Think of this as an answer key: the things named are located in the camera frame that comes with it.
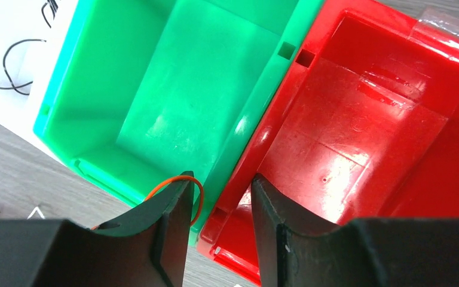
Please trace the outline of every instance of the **red plastic bin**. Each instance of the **red plastic bin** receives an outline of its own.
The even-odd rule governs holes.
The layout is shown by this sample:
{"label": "red plastic bin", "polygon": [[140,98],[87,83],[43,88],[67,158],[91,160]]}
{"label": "red plastic bin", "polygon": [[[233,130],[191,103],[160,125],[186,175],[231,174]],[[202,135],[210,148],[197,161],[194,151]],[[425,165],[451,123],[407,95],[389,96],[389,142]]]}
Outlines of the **red plastic bin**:
{"label": "red plastic bin", "polygon": [[249,184],[315,214],[459,216],[459,39],[371,0],[327,0],[200,234],[259,284]]}

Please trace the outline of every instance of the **white object on table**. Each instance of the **white object on table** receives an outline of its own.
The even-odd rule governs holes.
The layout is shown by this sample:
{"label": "white object on table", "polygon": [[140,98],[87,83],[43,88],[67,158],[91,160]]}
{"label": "white object on table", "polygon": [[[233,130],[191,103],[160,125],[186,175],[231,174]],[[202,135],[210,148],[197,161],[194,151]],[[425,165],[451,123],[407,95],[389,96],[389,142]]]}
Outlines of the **white object on table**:
{"label": "white object on table", "polygon": [[[32,38],[47,41],[23,43],[10,52],[6,65],[15,85],[31,80],[34,83],[30,87],[29,96],[14,90],[0,90],[0,125],[56,160],[52,152],[34,135],[32,127],[78,0],[58,2],[59,10],[53,21],[49,7],[45,8],[47,19],[52,25],[50,29],[41,15],[41,6],[45,0],[0,0],[0,86],[10,86],[2,68],[2,57],[11,44]],[[28,87],[20,90],[27,92]]]}

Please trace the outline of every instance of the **wood grain surface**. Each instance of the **wood grain surface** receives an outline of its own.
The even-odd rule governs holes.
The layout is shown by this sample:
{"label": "wood grain surface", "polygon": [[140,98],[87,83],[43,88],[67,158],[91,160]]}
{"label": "wood grain surface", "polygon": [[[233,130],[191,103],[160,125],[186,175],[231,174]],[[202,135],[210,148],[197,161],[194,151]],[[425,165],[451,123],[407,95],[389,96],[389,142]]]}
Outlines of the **wood grain surface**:
{"label": "wood grain surface", "polygon": [[[426,6],[459,17],[459,0],[383,0],[412,17]],[[0,126],[0,210],[2,218],[26,218],[35,206],[47,218],[67,217],[92,226],[128,207],[74,175]],[[184,286],[251,286],[190,249]]]}

